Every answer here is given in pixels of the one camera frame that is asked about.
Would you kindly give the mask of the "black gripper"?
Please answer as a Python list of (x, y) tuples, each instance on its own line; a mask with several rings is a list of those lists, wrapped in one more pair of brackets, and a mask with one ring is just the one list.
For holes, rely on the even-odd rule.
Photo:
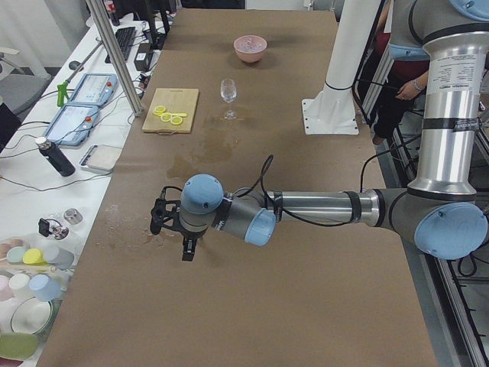
[(208, 226), (191, 226), (188, 223), (181, 223), (183, 238), (183, 254), (182, 261), (193, 261), (198, 239), (203, 237), (206, 233)]

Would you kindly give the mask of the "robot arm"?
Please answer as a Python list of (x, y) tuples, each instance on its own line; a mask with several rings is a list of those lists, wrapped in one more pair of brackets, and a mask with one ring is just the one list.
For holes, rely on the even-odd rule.
[(486, 1), (401, 1), (393, 7), (390, 52), (430, 59), (417, 174), (404, 189), (357, 193), (226, 192), (208, 174), (188, 179), (177, 211), (183, 259), (208, 228), (265, 245), (275, 225), (295, 219), (321, 227), (362, 222), (389, 229), (445, 260), (481, 246), (488, 222), (468, 181), (488, 50)]

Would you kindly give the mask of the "person's bare hand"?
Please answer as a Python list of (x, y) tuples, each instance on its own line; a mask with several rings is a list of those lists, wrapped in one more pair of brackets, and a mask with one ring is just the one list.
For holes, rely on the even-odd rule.
[(416, 81), (410, 80), (400, 87), (396, 98), (403, 101), (409, 101), (415, 99), (420, 94), (420, 91), (416, 88)]

